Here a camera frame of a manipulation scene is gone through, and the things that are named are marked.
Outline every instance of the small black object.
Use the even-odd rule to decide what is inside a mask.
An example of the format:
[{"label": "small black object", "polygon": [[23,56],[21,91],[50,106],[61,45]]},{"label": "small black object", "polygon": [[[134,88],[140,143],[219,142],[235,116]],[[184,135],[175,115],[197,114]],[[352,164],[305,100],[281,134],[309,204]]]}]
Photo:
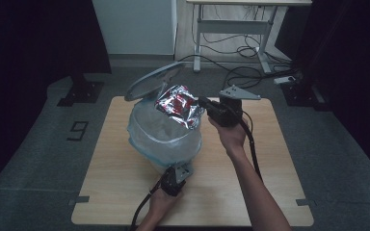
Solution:
[{"label": "small black object", "polygon": [[170,196],[177,196],[186,181],[176,183],[176,174],[173,167],[168,167],[161,177],[161,189]]},{"label": "small black object", "polygon": [[242,100],[227,97],[220,97],[219,99],[220,102],[217,102],[206,97],[200,97],[198,103],[206,109],[208,116],[221,127],[236,126],[242,120]]}]

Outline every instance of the desk leg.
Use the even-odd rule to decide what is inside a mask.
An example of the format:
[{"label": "desk leg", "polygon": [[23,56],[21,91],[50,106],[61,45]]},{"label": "desk leg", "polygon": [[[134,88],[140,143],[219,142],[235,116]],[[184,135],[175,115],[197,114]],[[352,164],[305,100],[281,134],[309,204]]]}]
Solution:
[{"label": "desk leg", "polygon": [[195,45],[194,57],[194,72],[200,72],[200,27],[202,21],[202,5],[198,5],[198,20],[197,20],[197,44]]},{"label": "desk leg", "polygon": [[270,19],[267,22],[266,32],[263,35],[263,40],[261,40],[260,46],[256,47],[257,57],[262,65],[264,73],[271,73],[272,70],[269,67],[269,58],[264,53],[266,49],[267,40],[269,39],[270,32],[272,31],[273,23],[275,21],[276,12],[278,11],[278,7],[273,7],[272,14],[270,15]]}]

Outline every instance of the wooden table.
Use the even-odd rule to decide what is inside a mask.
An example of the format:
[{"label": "wooden table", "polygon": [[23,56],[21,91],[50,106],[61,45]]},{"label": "wooden table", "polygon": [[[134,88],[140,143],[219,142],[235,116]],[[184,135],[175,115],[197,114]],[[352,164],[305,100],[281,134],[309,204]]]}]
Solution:
[{"label": "wooden table", "polygon": [[[115,97],[110,105],[80,192],[90,199],[76,203],[71,218],[75,224],[129,225],[159,177],[128,142],[126,127],[133,105],[123,97]],[[292,226],[312,225],[309,207],[297,204],[297,199],[305,199],[304,192],[271,102],[244,100],[243,108],[254,121],[257,158],[266,187]],[[193,161],[195,173],[187,179],[184,196],[161,225],[250,226],[233,165],[206,114],[200,131],[202,148]]]},{"label": "wooden table", "polygon": [[[198,5],[198,26],[197,41],[195,46],[194,72],[200,71],[200,34],[242,34],[242,35],[263,35],[260,46],[256,47],[257,57],[265,73],[271,73],[269,59],[266,56],[265,48],[273,22],[278,11],[278,6],[310,6],[311,0],[187,0],[188,3]],[[202,18],[203,5],[253,5],[272,6],[272,13],[269,20],[238,21],[238,20],[205,20]]]}]

